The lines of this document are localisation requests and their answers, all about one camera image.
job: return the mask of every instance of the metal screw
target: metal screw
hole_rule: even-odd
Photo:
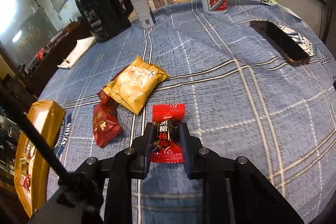
[[[246,164],[247,163],[247,158],[246,157],[239,157],[238,158],[238,162],[240,164]]]
[[[86,160],[86,163],[88,164],[88,165],[92,165],[92,164],[94,164],[95,162],[96,162],[96,158],[95,157],[90,157],[90,158],[88,158],[87,160]]]
[[[134,152],[135,152],[134,148],[129,147],[129,148],[125,149],[125,154],[126,155],[132,155]]]
[[[206,155],[207,153],[209,153],[209,149],[205,148],[205,147],[202,147],[198,150],[198,152],[201,154],[201,155]]]

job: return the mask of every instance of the phone screen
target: phone screen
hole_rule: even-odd
[[[250,22],[250,26],[263,35],[285,59],[289,57],[293,61],[300,61],[300,63],[309,61],[308,54],[273,22],[255,20]]]

